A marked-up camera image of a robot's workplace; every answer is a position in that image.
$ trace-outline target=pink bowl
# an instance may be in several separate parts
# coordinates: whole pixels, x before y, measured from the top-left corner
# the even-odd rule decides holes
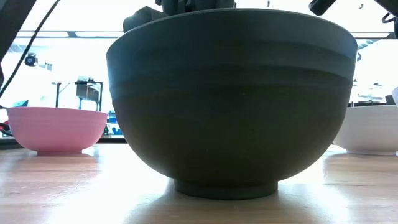
[[[38,154],[81,153],[104,132],[107,114],[65,108],[8,108],[16,141]]]

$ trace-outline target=bowl base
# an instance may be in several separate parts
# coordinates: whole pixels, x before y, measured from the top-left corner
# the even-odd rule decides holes
[[[82,154],[82,151],[48,151],[48,152],[37,152],[38,156],[58,156],[58,155],[69,155],[69,154]]]
[[[278,182],[255,187],[222,188],[222,187],[203,187],[174,180],[174,188],[183,194],[215,199],[215,200],[245,200],[265,197],[278,190]]]
[[[396,151],[355,151],[347,150],[349,154],[372,155],[372,156],[396,156]]]

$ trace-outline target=gray bowl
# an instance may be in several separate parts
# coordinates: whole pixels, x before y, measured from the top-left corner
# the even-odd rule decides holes
[[[357,44],[317,17],[218,9],[160,19],[107,53],[119,125],[185,194],[262,197],[314,163],[345,117]]]

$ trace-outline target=wooden table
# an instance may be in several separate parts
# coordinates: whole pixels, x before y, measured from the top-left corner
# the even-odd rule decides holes
[[[398,160],[331,146],[279,193],[216,201],[176,193],[126,144],[74,156],[0,151],[0,224],[398,223]]]

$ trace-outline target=wooden surface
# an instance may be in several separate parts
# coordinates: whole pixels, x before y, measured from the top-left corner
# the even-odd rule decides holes
[[[0,151],[0,224],[398,223],[396,157],[331,146],[279,193],[243,201],[188,197],[126,144],[37,157]]]

